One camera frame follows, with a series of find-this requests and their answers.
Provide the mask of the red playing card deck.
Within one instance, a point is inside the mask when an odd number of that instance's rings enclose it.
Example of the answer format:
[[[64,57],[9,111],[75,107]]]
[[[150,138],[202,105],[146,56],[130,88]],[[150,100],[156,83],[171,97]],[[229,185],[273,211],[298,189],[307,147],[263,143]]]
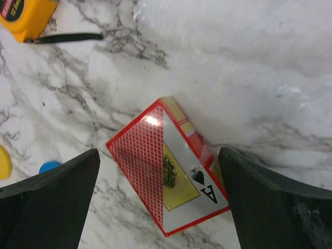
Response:
[[[230,210],[218,159],[175,98],[153,102],[106,147],[164,236]]]

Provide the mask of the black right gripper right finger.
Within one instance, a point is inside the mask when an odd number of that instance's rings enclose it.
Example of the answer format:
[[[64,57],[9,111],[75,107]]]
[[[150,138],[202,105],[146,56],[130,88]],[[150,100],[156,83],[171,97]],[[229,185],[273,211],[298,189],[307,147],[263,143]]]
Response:
[[[331,191],[221,147],[218,161],[241,248],[331,248]]]

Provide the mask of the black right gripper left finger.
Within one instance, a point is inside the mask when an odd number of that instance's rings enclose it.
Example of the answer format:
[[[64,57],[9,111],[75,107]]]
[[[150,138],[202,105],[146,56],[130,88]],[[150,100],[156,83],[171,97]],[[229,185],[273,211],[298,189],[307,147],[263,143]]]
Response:
[[[100,168],[97,149],[1,188],[1,248],[78,248]]]

